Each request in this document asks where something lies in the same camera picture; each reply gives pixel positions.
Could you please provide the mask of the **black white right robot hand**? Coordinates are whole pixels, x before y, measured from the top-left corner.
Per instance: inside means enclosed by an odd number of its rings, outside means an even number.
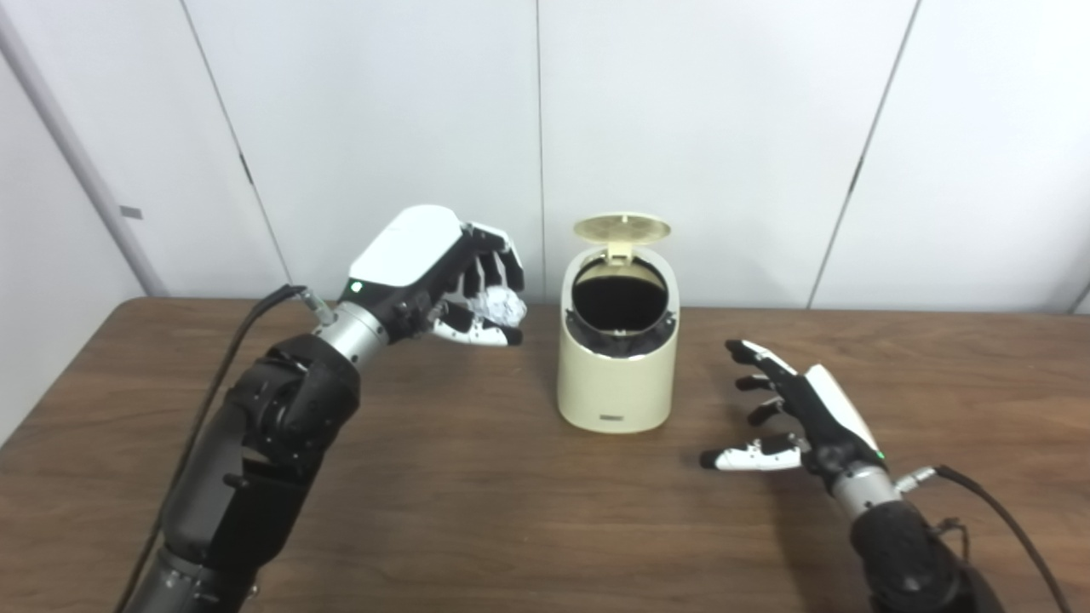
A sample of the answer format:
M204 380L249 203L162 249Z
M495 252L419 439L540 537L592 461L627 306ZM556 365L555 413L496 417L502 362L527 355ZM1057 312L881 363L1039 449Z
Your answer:
M802 434L782 433L719 450L702 450L698 465L714 471L782 471L802 468L832 490L838 478L864 468L887 469L885 456L864 419L832 376L814 364L799 372L766 347L747 339L727 339L736 364L758 369L736 380L739 390L763 389L773 397L747 416L749 426L763 426L776 414L790 416Z

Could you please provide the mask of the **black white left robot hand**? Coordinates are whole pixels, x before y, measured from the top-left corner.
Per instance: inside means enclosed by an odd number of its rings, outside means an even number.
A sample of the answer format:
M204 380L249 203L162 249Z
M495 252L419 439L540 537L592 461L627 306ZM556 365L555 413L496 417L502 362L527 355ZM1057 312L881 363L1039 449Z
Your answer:
M374 324L387 345L433 334L488 347L523 342L517 324L475 313L448 295L471 300L488 289L525 287L514 241L501 229L460 221L448 207L424 204L393 217L349 267L340 295Z

